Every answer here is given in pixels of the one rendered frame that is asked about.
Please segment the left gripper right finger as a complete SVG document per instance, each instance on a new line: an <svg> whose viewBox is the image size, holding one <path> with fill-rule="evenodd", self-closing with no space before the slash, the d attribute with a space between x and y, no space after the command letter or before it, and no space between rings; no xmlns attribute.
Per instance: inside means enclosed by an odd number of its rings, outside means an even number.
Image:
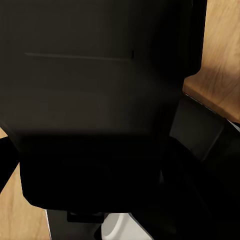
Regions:
<svg viewBox="0 0 240 240"><path fill-rule="evenodd" d="M240 196L172 136L160 171L178 240L240 240Z"/></svg>

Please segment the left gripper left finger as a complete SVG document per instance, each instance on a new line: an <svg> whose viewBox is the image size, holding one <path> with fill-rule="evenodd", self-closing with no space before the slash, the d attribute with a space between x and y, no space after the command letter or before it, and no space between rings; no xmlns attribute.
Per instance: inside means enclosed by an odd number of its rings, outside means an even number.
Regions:
<svg viewBox="0 0 240 240"><path fill-rule="evenodd" d="M19 163L19 151L9 136L0 138L0 193Z"/></svg>

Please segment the digital camera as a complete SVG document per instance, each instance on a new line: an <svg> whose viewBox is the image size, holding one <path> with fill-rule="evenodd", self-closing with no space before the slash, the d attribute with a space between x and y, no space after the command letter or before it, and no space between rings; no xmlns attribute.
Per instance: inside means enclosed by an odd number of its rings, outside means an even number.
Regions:
<svg viewBox="0 0 240 240"><path fill-rule="evenodd" d="M207 2L0 0L0 128L32 206L103 224L156 203Z"/></svg>

